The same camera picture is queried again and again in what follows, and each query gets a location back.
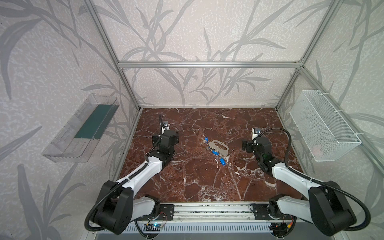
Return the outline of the metal key holder plate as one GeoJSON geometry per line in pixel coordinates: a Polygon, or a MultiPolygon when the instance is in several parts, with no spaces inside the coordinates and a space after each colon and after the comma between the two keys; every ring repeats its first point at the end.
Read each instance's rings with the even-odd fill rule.
{"type": "Polygon", "coordinates": [[[221,141],[213,140],[217,143],[220,156],[227,157],[229,155],[229,147],[221,141]]]}

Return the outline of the blue key fob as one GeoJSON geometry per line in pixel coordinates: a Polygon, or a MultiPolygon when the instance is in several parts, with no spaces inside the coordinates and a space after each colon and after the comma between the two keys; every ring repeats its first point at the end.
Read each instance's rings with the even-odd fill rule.
{"type": "Polygon", "coordinates": [[[226,161],[223,158],[220,158],[220,163],[222,164],[222,166],[226,165],[226,161]]]}

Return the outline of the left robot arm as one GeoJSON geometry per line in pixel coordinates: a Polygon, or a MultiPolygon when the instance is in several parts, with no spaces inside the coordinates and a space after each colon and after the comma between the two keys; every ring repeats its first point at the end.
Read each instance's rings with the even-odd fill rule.
{"type": "Polygon", "coordinates": [[[84,227],[89,232],[108,230],[121,234],[131,223],[142,216],[157,214],[158,201],[152,197],[135,199],[138,191],[155,175],[160,173],[173,159],[179,134],[163,130],[145,161],[133,172],[113,182],[103,184],[95,205],[87,214],[84,227]]]}

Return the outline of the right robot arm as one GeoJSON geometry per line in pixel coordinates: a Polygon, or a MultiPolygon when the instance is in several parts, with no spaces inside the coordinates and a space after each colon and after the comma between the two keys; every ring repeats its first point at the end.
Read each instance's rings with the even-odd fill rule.
{"type": "Polygon", "coordinates": [[[286,166],[272,154],[268,138],[257,137],[253,141],[243,141],[242,149],[253,153],[258,166],[267,175],[282,181],[301,193],[301,199],[280,194],[270,198],[266,210],[273,219],[290,215],[293,219],[302,219],[314,224],[326,236],[344,231],[357,222],[346,196],[339,185],[329,181],[315,183],[315,180],[292,167],[286,166]]]}

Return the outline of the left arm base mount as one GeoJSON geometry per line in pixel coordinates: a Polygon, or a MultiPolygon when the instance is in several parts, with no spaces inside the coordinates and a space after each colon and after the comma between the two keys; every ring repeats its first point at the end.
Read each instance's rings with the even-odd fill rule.
{"type": "Polygon", "coordinates": [[[159,204],[155,206],[153,212],[145,217],[147,220],[171,221],[174,218],[174,204],[159,204]]]}

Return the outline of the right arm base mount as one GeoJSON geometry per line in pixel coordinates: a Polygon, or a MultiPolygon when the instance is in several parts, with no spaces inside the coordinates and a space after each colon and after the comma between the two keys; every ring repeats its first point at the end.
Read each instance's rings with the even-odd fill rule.
{"type": "Polygon", "coordinates": [[[265,221],[290,221],[293,219],[291,215],[283,215],[278,213],[270,213],[269,203],[251,203],[249,209],[254,215],[255,220],[265,220],[265,221]]]}

